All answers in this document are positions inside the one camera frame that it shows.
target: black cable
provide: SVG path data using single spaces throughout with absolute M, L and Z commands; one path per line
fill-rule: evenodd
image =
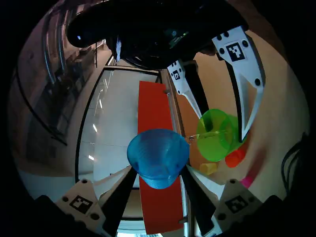
M 16 66 L 16 69 L 15 69 L 15 75 L 17 77 L 17 84 L 18 84 L 18 87 L 19 87 L 19 90 L 20 90 L 20 93 L 23 97 L 23 100 L 25 102 L 25 104 L 27 105 L 28 109 L 30 110 L 30 112 L 32 113 L 32 115 L 35 117 L 35 119 L 41 124 L 41 126 L 49 133 L 51 134 L 57 141 L 59 141 L 60 143 L 64 144 L 65 146 L 67 146 L 67 143 L 64 142 L 62 139 L 60 139 L 59 137 L 57 137 L 55 135 L 55 133 L 41 120 L 41 118 L 37 115 L 37 113 L 33 110 L 32 106 L 30 105 L 30 103 L 28 102 L 26 96 L 25 96 L 25 93 L 24 93 L 24 90 L 22 88 L 22 85 L 21 85 L 21 79 L 20 79 L 20 76 L 19 76 L 19 68 L 18 68 L 18 64 Z
M 301 151 L 299 150 L 299 151 L 295 154 L 294 158 L 291 160 L 291 162 L 290 162 L 290 164 L 289 164 L 289 167 L 288 167 L 288 174 L 287 174 L 287 176 L 286 176 L 286 178 L 287 178 L 286 180 L 287 180 L 287 187 L 288 187 L 288 190 L 290 190 L 290 171 L 291 171 L 291 168 L 292 168 L 294 162 L 298 159 L 298 157 L 300 156 L 300 154 L 301 154 Z
M 301 141 L 297 142 L 287 153 L 286 155 L 284 156 L 283 160 L 282 160 L 282 163 L 281 163 L 281 176 L 282 176 L 282 181 L 283 181 L 283 185 L 285 187 L 285 190 L 286 190 L 286 193 L 288 194 L 289 193 L 289 188 L 288 188 L 288 183 L 285 179 L 285 173 L 284 173 L 284 166 L 285 166 L 285 163 L 286 161 L 290 158 L 290 156 L 298 151 L 299 149 L 301 148 Z

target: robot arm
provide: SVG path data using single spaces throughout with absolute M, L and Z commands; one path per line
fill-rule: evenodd
M 220 57 L 225 60 L 231 77 L 237 106 L 239 142 L 242 142 L 250 130 L 262 100 L 265 85 L 263 66 L 255 45 L 241 26 L 218 35 L 212 41 Z M 174 62 L 167 69 L 178 94 L 187 98 L 200 119 L 208 110 L 208 105 L 197 73 L 195 78 L 192 78 L 192 73 L 188 75 L 181 60 Z M 256 89 L 251 110 L 248 103 L 249 84 Z

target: orange board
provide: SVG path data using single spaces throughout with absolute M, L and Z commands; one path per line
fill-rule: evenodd
M 155 128 L 173 130 L 165 85 L 147 81 L 139 82 L 138 133 Z M 139 178 L 141 206 L 148 235 L 183 228 L 180 178 L 168 188 L 154 189 Z

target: screw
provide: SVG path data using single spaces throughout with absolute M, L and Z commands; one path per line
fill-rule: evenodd
M 248 47 L 248 42 L 246 40 L 243 40 L 243 46 L 245 46 L 246 48 Z
M 250 197 L 250 198 L 248 199 L 249 202 L 254 202 L 254 200 L 255 200 L 254 197 Z
M 260 80 L 258 78 L 254 80 L 254 83 L 256 84 L 256 86 L 260 86 Z
M 220 213 L 220 214 L 218 214 L 217 219 L 219 219 L 219 220 L 225 220 L 225 219 L 226 219 L 226 214 L 225 214 L 225 213 Z
M 91 217 L 91 219 L 93 219 L 93 220 L 98 220 L 98 219 L 100 218 L 100 216 L 99 216 L 98 214 L 96 214 L 96 213 L 92 213 L 92 214 L 90 215 L 90 217 Z

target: ceiling light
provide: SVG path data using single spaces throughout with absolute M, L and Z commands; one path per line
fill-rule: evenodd
M 96 132 L 98 132 L 98 130 L 96 129 L 96 126 L 93 124 L 92 125 L 92 127 L 94 128 L 94 130 L 96 131 Z

